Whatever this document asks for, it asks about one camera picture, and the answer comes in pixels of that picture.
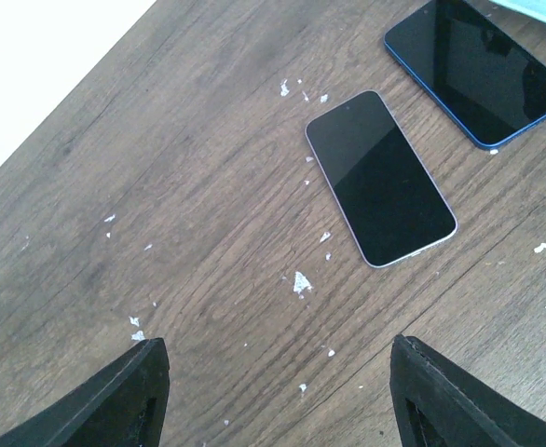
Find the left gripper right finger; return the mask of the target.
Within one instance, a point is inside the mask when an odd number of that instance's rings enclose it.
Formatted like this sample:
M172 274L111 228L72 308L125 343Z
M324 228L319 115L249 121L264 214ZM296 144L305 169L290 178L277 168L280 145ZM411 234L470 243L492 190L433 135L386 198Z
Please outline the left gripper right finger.
M394 337L390 392L403 446L546 446L546 422L414 336Z

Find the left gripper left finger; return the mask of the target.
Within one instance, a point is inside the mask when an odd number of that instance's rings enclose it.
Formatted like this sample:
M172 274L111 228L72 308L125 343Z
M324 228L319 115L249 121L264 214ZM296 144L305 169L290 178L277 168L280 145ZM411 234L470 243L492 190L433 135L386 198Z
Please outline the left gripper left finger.
M0 446L158 446L169 371L164 340L143 340L0 436Z

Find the phone with black screen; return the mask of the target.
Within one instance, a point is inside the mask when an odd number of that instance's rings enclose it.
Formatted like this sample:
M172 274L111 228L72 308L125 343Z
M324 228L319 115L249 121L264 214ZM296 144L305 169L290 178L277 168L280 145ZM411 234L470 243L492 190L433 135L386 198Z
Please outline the phone with black screen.
M480 148L546 119L546 65L466 1L429 1L384 44Z

